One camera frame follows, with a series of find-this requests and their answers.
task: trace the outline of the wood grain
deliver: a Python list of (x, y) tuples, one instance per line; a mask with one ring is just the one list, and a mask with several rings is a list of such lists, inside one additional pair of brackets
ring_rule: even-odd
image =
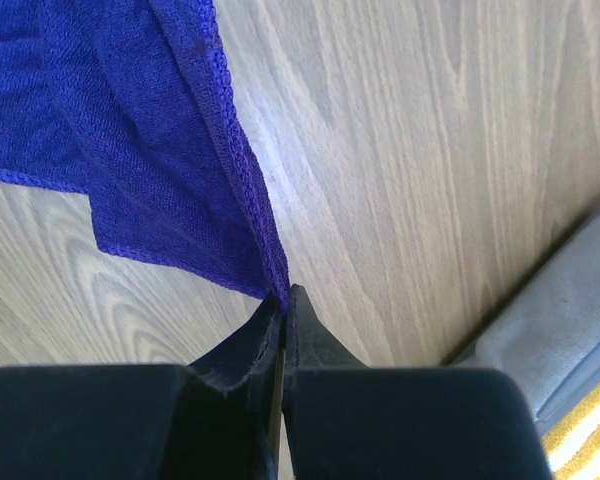
[[(439, 363), (600, 200), (600, 1), (216, 4), (292, 280), (363, 361)], [(0, 364), (185, 362), (255, 305), (0, 185)]]

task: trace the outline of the yellow towel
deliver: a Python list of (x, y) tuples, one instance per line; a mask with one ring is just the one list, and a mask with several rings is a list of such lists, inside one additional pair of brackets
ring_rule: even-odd
[(600, 385), (543, 440), (557, 480), (600, 479)]

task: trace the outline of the gray fabric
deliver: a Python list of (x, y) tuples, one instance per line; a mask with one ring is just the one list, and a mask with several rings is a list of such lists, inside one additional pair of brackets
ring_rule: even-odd
[(473, 345), (459, 366), (492, 367), (523, 391), (540, 433), (600, 382), (600, 211)]

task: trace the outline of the blue cloth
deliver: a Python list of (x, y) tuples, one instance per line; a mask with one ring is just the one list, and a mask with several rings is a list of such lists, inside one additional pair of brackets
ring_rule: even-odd
[(0, 181), (88, 194), (105, 252), (286, 301), (211, 0), (0, 0)]

